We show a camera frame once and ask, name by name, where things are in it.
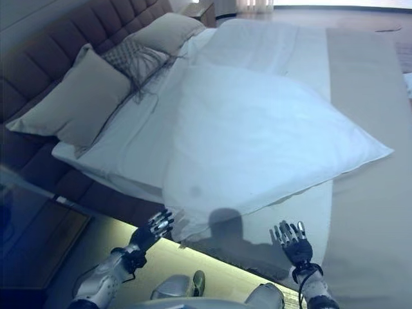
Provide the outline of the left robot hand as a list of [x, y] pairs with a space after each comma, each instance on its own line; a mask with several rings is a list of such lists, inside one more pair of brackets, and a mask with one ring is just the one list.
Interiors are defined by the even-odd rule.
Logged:
[[172, 212], [164, 209], [152, 216], [139, 226], [132, 234], [129, 245], [137, 246], [140, 251], [147, 251], [160, 238], [166, 236], [173, 229], [174, 219]]

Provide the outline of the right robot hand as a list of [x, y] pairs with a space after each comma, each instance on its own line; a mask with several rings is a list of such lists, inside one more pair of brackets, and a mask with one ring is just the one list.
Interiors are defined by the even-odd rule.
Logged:
[[306, 237], [302, 221], [293, 224], [283, 220], [278, 225], [274, 225], [272, 235], [293, 266], [301, 268], [311, 262], [313, 249]]

